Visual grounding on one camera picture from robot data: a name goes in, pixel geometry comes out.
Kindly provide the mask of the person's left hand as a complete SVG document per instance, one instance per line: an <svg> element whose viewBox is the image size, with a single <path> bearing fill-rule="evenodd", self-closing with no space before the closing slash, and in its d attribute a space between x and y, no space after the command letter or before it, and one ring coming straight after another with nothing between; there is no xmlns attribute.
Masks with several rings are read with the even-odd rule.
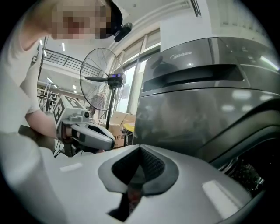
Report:
<svg viewBox="0 0 280 224"><path fill-rule="evenodd" d="M69 144L72 141L72 128L69 126L63 126L62 139L64 143Z"/></svg>

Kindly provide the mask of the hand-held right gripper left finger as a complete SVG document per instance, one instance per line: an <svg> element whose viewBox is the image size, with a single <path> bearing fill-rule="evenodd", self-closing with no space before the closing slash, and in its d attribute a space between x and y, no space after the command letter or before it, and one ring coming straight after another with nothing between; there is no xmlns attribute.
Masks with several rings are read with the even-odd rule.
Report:
<svg viewBox="0 0 280 224"><path fill-rule="evenodd" d="M42 150L44 224L138 224L139 211L129 213L127 185L112 172L120 159L136 152L127 146L101 154L54 158Z"/></svg>

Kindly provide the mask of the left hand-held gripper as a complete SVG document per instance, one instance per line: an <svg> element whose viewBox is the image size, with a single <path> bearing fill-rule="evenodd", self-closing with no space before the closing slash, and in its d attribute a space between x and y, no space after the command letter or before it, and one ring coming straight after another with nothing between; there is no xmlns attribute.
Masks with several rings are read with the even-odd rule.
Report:
<svg viewBox="0 0 280 224"><path fill-rule="evenodd" d="M103 126L91 122L90 111L75 98L61 95L53 110L56 129L61 123L72 125L72 138L81 146L110 150L115 145L114 136Z"/></svg>

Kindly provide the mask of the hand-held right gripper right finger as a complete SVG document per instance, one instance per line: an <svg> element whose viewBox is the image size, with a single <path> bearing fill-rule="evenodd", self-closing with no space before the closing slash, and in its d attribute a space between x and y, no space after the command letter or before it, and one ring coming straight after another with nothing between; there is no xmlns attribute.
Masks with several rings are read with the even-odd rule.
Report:
<svg viewBox="0 0 280 224"><path fill-rule="evenodd" d="M132 224L241 224L258 204L236 181L195 157L147 146L178 166L175 184L165 193L142 197Z"/></svg>

